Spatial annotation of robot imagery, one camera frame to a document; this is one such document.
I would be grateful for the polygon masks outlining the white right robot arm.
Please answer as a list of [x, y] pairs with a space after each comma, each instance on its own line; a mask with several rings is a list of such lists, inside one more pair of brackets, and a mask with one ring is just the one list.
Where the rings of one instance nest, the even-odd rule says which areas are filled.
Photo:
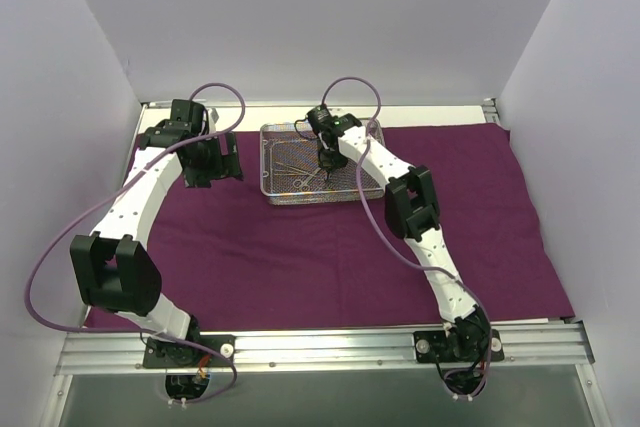
[[491, 345], [492, 331], [480, 302], [463, 285], [448, 250], [431, 172], [414, 166], [373, 138], [355, 116], [335, 116], [324, 105], [307, 114], [318, 138], [319, 164], [328, 172], [356, 163], [356, 186], [367, 174], [384, 189], [384, 220], [394, 237], [404, 241], [416, 260], [402, 258], [422, 271], [436, 299], [445, 330], [444, 347], [464, 360], [480, 346]]

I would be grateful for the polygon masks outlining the steel surgical scissors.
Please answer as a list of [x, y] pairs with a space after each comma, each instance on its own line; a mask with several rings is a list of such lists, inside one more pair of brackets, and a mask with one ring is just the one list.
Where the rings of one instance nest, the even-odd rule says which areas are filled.
[[325, 175], [325, 180], [323, 183], [323, 190], [327, 192], [332, 192], [336, 189], [335, 187], [335, 175], [334, 172], [328, 170]]

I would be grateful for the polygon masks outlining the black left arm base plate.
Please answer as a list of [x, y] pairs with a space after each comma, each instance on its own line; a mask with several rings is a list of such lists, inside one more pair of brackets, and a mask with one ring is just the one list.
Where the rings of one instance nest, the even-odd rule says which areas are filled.
[[224, 360], [212, 356], [200, 349], [180, 343], [149, 337], [144, 341], [142, 366], [145, 369], [177, 369], [203, 366], [203, 359], [208, 358], [208, 367], [225, 367], [227, 358], [232, 358], [235, 351], [236, 337], [230, 334], [205, 334], [199, 341], [210, 350], [218, 352]]

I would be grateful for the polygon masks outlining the purple cloth wrap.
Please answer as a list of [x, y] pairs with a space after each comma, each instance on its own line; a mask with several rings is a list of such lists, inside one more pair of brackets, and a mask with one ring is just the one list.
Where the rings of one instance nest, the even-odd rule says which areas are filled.
[[[569, 318], [508, 133], [493, 124], [387, 128], [387, 148], [428, 167], [446, 245], [492, 321]], [[163, 293], [213, 330], [436, 323], [411, 251], [377, 235], [384, 203], [275, 206], [260, 189], [260, 139], [237, 137], [243, 181], [175, 183], [149, 237]]]

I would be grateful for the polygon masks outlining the metal mesh instrument tray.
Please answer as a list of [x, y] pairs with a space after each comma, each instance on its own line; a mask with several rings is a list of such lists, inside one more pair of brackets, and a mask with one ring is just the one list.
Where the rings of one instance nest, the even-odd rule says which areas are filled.
[[[396, 155], [386, 148], [382, 128], [370, 119], [351, 114], [329, 121], [328, 134], [317, 137], [307, 120], [265, 124], [260, 129], [261, 191], [274, 205], [351, 202], [363, 193], [368, 199], [384, 196], [373, 172], [389, 170]], [[355, 152], [341, 158], [330, 148], [335, 135], [353, 127], [349, 138]]]

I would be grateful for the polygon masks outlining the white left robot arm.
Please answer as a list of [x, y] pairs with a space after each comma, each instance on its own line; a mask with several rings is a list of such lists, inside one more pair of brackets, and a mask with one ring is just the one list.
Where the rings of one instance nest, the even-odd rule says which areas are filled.
[[173, 184], [208, 188], [240, 180], [234, 133], [201, 135], [196, 123], [168, 120], [139, 138], [124, 190], [88, 235], [70, 245], [82, 301], [147, 330], [169, 337], [166, 355], [179, 366], [194, 364], [202, 352], [195, 317], [162, 292], [162, 277], [147, 251], [159, 210]]

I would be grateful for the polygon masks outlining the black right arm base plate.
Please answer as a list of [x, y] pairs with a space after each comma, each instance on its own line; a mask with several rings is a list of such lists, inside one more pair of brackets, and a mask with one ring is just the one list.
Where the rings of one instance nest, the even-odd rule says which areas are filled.
[[474, 363], [486, 359], [486, 349], [492, 362], [502, 362], [505, 354], [500, 334], [478, 327], [419, 330], [412, 333], [415, 358], [421, 364]]

